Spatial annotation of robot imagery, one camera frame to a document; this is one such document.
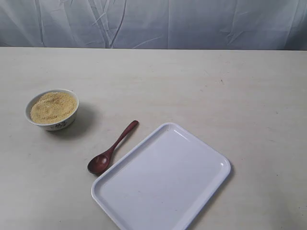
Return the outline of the white plastic tray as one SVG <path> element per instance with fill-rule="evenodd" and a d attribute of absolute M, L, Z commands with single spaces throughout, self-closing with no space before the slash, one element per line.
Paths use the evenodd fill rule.
<path fill-rule="evenodd" d="M 164 123 L 99 176 L 91 195 L 122 230 L 184 230 L 230 171 L 225 156 Z"/>

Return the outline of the white wrinkled backdrop curtain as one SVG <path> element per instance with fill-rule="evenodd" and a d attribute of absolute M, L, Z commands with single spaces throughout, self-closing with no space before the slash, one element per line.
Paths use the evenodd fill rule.
<path fill-rule="evenodd" d="M 3 0 L 1 46 L 306 50 L 304 0 Z"/>

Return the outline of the yellow grains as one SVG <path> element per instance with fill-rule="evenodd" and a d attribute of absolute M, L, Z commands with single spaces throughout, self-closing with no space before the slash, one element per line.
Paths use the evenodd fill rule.
<path fill-rule="evenodd" d="M 48 92 L 32 106 L 30 117 L 39 124 L 52 124 L 69 117 L 76 109 L 77 101 L 66 92 Z"/>

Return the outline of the dark brown wooden spoon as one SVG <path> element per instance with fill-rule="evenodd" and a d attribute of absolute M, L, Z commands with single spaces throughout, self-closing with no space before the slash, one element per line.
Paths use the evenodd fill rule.
<path fill-rule="evenodd" d="M 121 133 L 119 138 L 116 140 L 116 142 L 105 152 L 95 156 L 87 165 L 88 172 L 95 174 L 95 175 L 101 175 L 104 173 L 104 171 L 108 168 L 112 154 L 115 151 L 115 148 L 118 146 L 118 144 L 139 124 L 139 121 L 134 120 L 132 121 Z"/>

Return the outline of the white ceramic bowl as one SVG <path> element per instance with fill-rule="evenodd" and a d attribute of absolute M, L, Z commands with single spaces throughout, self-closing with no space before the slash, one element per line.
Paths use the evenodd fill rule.
<path fill-rule="evenodd" d="M 68 93 L 69 95 L 73 96 L 74 99 L 77 101 L 77 107 L 76 107 L 75 111 L 69 117 L 67 117 L 66 119 L 61 120 L 60 122 L 52 123 L 52 124 L 39 124 L 39 123 L 35 123 L 34 121 L 32 121 L 32 119 L 30 117 L 31 108 L 38 101 L 38 99 L 42 95 L 44 95 L 45 93 L 48 93 L 48 92 L 66 92 L 66 93 Z M 68 127 L 75 120 L 76 115 L 77 115 L 77 111 L 79 109 L 79 105 L 80 105 L 79 98 L 72 91 L 69 91 L 69 90 L 66 90 L 66 89 L 48 90 L 46 92 L 43 92 L 43 93 L 35 96 L 33 99 L 30 100 L 30 102 L 27 104 L 26 109 L 25 109 L 25 116 L 26 116 L 27 120 L 31 124 L 36 125 L 36 126 L 42 128 L 42 129 L 46 130 L 46 131 L 58 131 L 58 130 L 61 130 L 61 129 L 64 129 L 64 128 Z"/>

